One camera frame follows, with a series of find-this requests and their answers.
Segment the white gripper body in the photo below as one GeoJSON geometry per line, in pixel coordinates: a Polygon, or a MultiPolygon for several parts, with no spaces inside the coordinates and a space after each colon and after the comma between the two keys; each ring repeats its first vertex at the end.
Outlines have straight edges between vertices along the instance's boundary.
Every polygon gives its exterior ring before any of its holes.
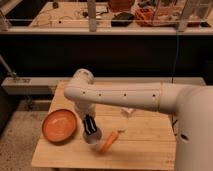
{"type": "Polygon", "coordinates": [[[84,120],[86,115],[95,117],[95,105],[90,102],[76,101],[74,109],[81,120],[84,120]]]}

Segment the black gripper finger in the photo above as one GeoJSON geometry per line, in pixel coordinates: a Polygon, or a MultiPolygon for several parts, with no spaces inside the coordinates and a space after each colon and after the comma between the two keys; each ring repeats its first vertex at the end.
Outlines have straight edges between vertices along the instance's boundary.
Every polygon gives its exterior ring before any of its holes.
{"type": "Polygon", "coordinates": [[[86,116],[85,119],[83,120],[83,126],[84,126],[84,132],[87,135],[91,135],[91,131],[89,129],[89,126],[90,126],[89,124],[90,124],[89,118],[86,116]]]}
{"type": "Polygon", "coordinates": [[[97,131],[95,120],[90,115],[87,116],[87,125],[90,133],[95,133],[97,131]]]}

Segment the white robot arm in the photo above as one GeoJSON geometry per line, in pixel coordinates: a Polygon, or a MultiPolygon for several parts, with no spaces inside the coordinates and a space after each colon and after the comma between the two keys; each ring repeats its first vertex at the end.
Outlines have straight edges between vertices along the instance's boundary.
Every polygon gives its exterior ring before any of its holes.
{"type": "Polygon", "coordinates": [[[87,69],[64,90],[81,119],[96,104],[173,114],[178,118],[175,171],[213,171],[213,86],[174,83],[98,85],[87,69]]]}

